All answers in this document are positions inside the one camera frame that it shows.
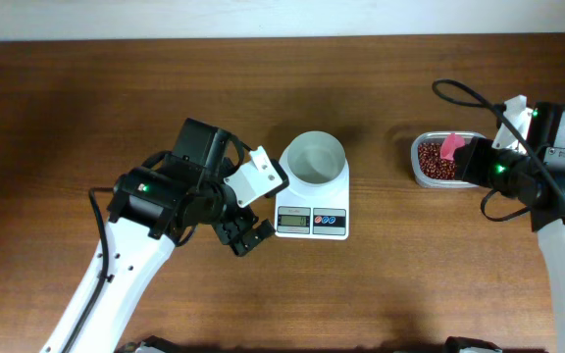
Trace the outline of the pink measuring scoop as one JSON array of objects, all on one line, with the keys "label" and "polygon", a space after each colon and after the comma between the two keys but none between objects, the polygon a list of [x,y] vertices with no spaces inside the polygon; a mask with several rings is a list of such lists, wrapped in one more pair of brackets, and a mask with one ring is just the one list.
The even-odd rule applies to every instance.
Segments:
[{"label": "pink measuring scoop", "polygon": [[455,132],[450,133],[442,142],[439,149],[439,156],[442,160],[453,161],[454,153],[458,148],[466,144],[465,138]]}]

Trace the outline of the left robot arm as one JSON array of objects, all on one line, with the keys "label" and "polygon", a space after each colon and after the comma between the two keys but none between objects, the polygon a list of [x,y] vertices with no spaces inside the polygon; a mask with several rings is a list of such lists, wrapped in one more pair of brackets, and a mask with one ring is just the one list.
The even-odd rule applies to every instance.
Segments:
[{"label": "left robot arm", "polygon": [[153,154],[109,188],[106,216],[91,205],[100,240],[44,351],[114,351],[151,279],[199,226],[211,226],[242,257],[275,232],[251,203],[288,185],[264,148],[186,120],[173,149]]}]

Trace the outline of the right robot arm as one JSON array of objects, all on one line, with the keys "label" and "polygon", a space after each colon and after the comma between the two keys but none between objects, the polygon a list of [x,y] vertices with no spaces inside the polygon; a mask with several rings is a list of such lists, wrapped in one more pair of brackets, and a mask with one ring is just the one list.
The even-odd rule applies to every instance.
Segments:
[{"label": "right robot arm", "polygon": [[548,271],[557,349],[565,352],[565,105],[523,97],[495,106],[495,139],[455,150],[455,177],[523,204]]}]

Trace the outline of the white digital kitchen scale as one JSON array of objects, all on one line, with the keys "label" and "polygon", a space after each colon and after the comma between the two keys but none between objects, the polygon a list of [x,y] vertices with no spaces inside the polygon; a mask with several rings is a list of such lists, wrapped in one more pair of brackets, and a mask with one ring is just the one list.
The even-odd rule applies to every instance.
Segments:
[{"label": "white digital kitchen scale", "polygon": [[284,152],[281,165],[289,186],[276,195],[275,234],[283,238],[345,240],[350,228],[349,166],[324,183],[310,183],[291,169],[289,154]]}]

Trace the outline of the clear plastic bean container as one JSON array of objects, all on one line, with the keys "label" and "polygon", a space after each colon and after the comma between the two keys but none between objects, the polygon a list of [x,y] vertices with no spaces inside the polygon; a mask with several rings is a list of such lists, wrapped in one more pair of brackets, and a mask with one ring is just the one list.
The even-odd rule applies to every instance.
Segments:
[{"label": "clear plastic bean container", "polygon": [[411,164],[416,182],[426,188],[471,188],[474,184],[455,178],[456,164],[440,157],[449,131],[426,132],[411,146]]}]

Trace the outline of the red beans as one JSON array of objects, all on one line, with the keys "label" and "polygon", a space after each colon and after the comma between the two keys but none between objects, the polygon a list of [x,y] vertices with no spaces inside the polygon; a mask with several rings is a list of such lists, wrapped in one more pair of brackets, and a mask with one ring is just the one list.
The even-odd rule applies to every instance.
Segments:
[{"label": "red beans", "polygon": [[440,143],[421,143],[418,146],[419,166],[429,178],[454,180],[456,166],[454,161],[442,160],[439,156]]}]

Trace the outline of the white round bowl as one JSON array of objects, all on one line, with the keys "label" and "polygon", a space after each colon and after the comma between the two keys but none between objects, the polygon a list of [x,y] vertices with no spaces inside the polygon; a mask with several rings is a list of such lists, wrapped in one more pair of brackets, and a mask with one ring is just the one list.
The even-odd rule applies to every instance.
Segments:
[{"label": "white round bowl", "polygon": [[291,173],[310,184],[335,180],[346,164],[342,144],[331,134],[316,130],[295,137],[286,148],[285,159]]}]

